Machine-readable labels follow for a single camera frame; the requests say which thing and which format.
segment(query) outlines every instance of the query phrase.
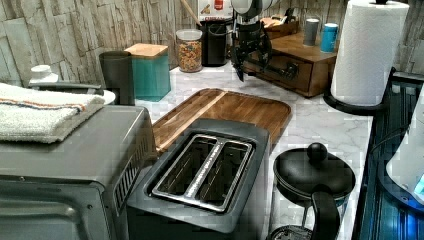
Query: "folded towel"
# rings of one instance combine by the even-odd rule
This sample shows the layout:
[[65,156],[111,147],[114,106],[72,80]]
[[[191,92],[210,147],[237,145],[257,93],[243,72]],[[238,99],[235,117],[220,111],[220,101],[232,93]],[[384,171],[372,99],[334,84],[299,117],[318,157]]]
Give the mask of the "folded towel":
[[63,141],[103,103],[97,95],[37,91],[0,83],[0,140]]

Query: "paper towel roll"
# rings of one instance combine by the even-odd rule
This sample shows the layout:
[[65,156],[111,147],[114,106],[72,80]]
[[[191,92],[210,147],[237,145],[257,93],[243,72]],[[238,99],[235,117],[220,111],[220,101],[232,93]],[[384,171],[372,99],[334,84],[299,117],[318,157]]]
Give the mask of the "paper towel roll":
[[355,106],[381,103],[409,6],[349,1],[331,94]]

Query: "marble countertop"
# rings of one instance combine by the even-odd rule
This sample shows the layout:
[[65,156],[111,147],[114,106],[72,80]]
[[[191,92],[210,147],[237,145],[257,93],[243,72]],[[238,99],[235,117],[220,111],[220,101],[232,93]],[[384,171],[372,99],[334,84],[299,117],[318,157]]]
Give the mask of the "marble countertop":
[[[170,74],[172,90],[161,101],[136,101],[137,106],[144,106],[149,110],[153,123],[194,93],[205,88],[219,88],[274,99],[285,102],[292,108],[292,119],[269,158],[267,189],[269,207],[265,217],[271,219],[271,225],[264,226],[264,239],[270,229],[272,231],[284,225],[302,224],[303,208],[275,191],[272,166],[280,153],[293,148],[306,148],[313,142],[323,143],[330,153],[346,161],[356,175],[355,188],[349,195],[347,205],[342,209],[344,214],[338,235],[338,239],[351,239],[372,117],[340,112],[328,106],[322,96],[306,99],[255,77],[245,76],[245,81],[241,82],[229,63],[218,68],[203,68],[197,73],[183,73],[176,68]],[[313,225],[314,213],[313,209],[309,208],[305,227],[312,230]]]

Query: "paper towel holder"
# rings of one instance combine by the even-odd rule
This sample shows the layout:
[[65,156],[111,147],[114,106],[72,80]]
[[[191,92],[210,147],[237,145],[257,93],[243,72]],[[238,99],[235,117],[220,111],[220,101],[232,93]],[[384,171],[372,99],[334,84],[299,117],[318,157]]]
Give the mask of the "paper towel holder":
[[[389,74],[389,81],[393,77],[393,74],[396,72],[396,68],[392,67]],[[387,95],[388,88],[386,87],[384,95]],[[389,100],[386,97],[383,97],[380,104],[375,106],[355,106],[351,104],[344,103],[337,100],[332,94],[331,89],[327,88],[324,92],[323,99],[330,107],[337,109],[341,112],[359,115],[359,116],[374,116],[378,112],[384,111],[389,106]]]

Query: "teal canister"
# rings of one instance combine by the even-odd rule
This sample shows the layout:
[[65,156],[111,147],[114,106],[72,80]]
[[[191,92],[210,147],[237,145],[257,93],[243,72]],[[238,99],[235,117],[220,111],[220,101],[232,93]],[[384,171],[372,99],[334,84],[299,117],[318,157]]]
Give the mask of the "teal canister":
[[125,51],[132,56],[135,98],[160,101],[171,91],[168,46],[139,43]]

